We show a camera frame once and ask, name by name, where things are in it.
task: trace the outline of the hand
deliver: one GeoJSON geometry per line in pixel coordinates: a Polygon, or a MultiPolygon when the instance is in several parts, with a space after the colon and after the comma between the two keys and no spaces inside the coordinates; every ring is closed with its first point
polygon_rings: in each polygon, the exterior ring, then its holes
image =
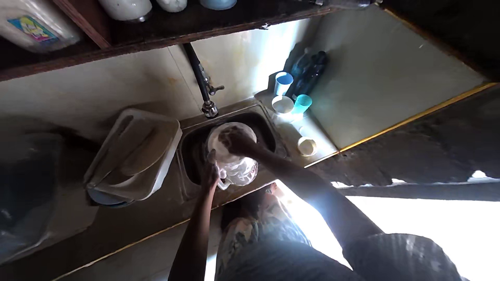
{"type": "Polygon", "coordinates": [[[253,139],[236,126],[220,132],[218,140],[224,144],[229,153],[238,156],[252,157],[260,149],[253,139]]]}
{"type": "Polygon", "coordinates": [[[203,177],[201,180],[201,187],[205,190],[214,189],[219,182],[219,166],[216,161],[216,150],[212,149],[207,156],[207,162],[203,170],[203,177]]]}

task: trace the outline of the faucet handle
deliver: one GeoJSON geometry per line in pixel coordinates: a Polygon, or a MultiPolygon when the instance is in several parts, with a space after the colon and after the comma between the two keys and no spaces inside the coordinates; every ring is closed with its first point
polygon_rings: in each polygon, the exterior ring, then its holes
{"type": "Polygon", "coordinates": [[[217,91],[219,91],[219,90],[224,90],[224,88],[225,88],[224,86],[218,86],[217,88],[214,88],[214,86],[209,85],[209,86],[208,86],[208,94],[209,94],[210,96],[213,96],[213,95],[215,95],[215,94],[216,94],[216,92],[217,92],[217,91]]]}

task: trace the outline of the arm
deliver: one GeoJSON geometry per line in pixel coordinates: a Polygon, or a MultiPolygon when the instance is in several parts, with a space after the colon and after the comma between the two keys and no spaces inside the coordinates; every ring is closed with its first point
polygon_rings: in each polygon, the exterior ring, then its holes
{"type": "Polygon", "coordinates": [[[202,281],[205,279],[210,211],[219,180],[219,168],[214,157],[215,150],[212,150],[208,154],[208,163],[201,184],[201,194],[173,260],[172,269],[168,276],[169,281],[202,281]]]}
{"type": "Polygon", "coordinates": [[[257,160],[323,216],[339,244],[384,233],[349,199],[315,173],[282,159],[232,129],[219,138],[228,150],[257,160]]]}

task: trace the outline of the label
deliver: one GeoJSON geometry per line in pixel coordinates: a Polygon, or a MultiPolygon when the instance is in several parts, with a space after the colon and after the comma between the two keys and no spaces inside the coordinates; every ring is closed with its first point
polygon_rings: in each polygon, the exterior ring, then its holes
{"type": "Polygon", "coordinates": [[[57,36],[29,15],[8,19],[7,21],[39,43],[50,44],[59,40],[57,36]]]}

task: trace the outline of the countertop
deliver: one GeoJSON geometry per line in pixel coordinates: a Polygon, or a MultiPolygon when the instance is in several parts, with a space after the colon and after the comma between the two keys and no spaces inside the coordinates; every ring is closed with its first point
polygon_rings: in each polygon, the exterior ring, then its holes
{"type": "MultiPolygon", "coordinates": [[[[276,119],[272,109],[266,106],[268,94],[260,94],[256,98],[226,106],[219,112],[229,113],[263,101],[262,104],[276,125],[275,129],[294,163],[307,167],[333,155],[334,151],[330,146],[329,149],[320,149],[316,157],[301,156],[296,149],[297,137],[300,137],[297,135],[298,132],[295,130],[294,133],[294,130],[290,128],[284,129],[287,127],[276,119]]],[[[181,129],[196,124],[200,118],[204,117],[197,116],[182,120],[181,129]]],[[[227,190],[217,189],[212,208],[237,200],[275,180],[276,177],[267,169],[259,168],[258,177],[251,184],[230,186],[227,190]]],[[[163,185],[147,200],[137,201],[124,208],[100,207],[95,221],[87,230],[32,255],[4,264],[0,267],[0,279],[54,280],[187,221],[196,200],[186,201],[182,194],[182,187],[183,178],[180,173],[179,156],[176,153],[163,185]]]]}
{"type": "Polygon", "coordinates": [[[278,116],[271,104],[274,97],[276,96],[270,90],[264,90],[255,95],[255,98],[264,105],[270,115],[293,163],[307,168],[339,152],[333,141],[323,131],[323,128],[318,125],[319,122],[310,110],[307,110],[302,118],[278,116]],[[317,153],[315,155],[303,156],[299,153],[297,142],[301,137],[310,137],[316,142],[317,153]]]}

